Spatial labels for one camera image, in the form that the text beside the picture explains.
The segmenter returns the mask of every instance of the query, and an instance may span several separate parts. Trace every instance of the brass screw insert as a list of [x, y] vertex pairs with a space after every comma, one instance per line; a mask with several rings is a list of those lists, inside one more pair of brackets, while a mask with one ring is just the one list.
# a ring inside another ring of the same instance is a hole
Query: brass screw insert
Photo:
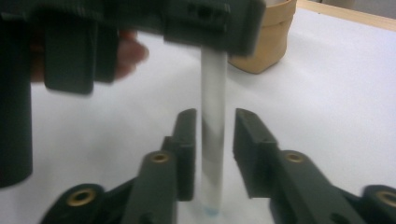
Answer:
[[73, 207], [82, 206], [93, 201], [95, 197], [96, 192], [93, 189], [81, 189], [67, 198], [67, 204]]

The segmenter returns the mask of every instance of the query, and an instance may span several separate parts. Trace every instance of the human hand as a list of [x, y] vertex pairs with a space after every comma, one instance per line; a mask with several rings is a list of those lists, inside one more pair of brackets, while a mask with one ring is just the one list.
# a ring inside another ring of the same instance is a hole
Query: human hand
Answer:
[[[30, 46], [32, 52], [31, 80], [40, 82], [44, 80], [44, 34], [37, 31]], [[149, 56], [149, 51], [136, 40], [136, 31], [120, 31], [119, 48], [117, 52], [117, 65], [115, 79], [126, 77], [132, 73], [136, 66]]]

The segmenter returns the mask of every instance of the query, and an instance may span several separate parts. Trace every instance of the white table surface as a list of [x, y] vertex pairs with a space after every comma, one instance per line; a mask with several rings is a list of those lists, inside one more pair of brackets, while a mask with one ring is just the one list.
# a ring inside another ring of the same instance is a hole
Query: white table surface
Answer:
[[[200, 51], [140, 34], [149, 59], [123, 81], [96, 85], [90, 97], [34, 84], [34, 174], [0, 189], [2, 224], [38, 223], [66, 189], [112, 189], [135, 177], [161, 147], [177, 113], [200, 109]], [[309, 156], [335, 186], [396, 188], [396, 33], [298, 9], [285, 57], [258, 76], [230, 66], [219, 223], [273, 223], [268, 200], [248, 199], [233, 160], [237, 107], [257, 113], [283, 149]], [[201, 125], [198, 122], [199, 140]], [[198, 141], [198, 152], [201, 144]], [[197, 171], [200, 171], [198, 156]], [[196, 197], [179, 204], [179, 223], [201, 220]]]

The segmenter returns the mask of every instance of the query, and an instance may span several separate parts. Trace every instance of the black cylinder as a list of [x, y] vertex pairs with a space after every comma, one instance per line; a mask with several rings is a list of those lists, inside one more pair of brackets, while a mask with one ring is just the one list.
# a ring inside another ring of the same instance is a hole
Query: black cylinder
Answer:
[[0, 188], [32, 173], [29, 32], [0, 17]]

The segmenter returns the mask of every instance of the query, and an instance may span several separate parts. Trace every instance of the transparent tube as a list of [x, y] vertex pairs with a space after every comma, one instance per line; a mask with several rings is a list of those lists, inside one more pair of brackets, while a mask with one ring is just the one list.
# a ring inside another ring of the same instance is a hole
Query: transparent tube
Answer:
[[207, 215], [221, 207], [227, 54], [202, 48], [202, 203]]

